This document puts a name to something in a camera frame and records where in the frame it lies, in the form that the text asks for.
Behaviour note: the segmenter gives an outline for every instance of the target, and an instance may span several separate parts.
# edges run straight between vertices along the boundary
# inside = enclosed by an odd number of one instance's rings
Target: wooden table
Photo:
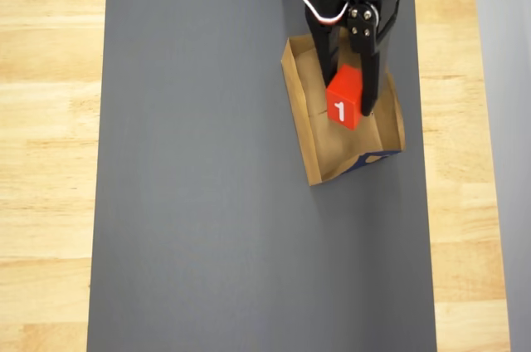
[[[105,0],[0,0],[0,350],[85,350]],[[439,351],[509,350],[475,0],[417,0]]]

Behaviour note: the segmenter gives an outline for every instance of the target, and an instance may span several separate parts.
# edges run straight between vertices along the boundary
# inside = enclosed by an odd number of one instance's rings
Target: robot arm
[[[362,63],[362,114],[370,115],[387,65],[387,48],[400,0],[308,0],[305,16],[328,86],[338,70],[339,28],[348,30],[350,47]]]

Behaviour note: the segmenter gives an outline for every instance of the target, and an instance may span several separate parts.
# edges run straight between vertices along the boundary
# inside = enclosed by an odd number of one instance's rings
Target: gray wall
[[[531,0],[477,0],[512,351],[531,350]]]

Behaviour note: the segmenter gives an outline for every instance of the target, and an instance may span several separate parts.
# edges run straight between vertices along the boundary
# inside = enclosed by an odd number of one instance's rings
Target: gray mat
[[[107,0],[90,352],[436,349],[413,2],[407,150],[310,188],[299,0]]]

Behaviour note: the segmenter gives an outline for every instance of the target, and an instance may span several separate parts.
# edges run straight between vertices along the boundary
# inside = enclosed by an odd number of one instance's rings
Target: light wood grain
[[[440,351],[509,350],[475,0],[416,0]],[[105,0],[0,0],[0,350],[85,349]]]

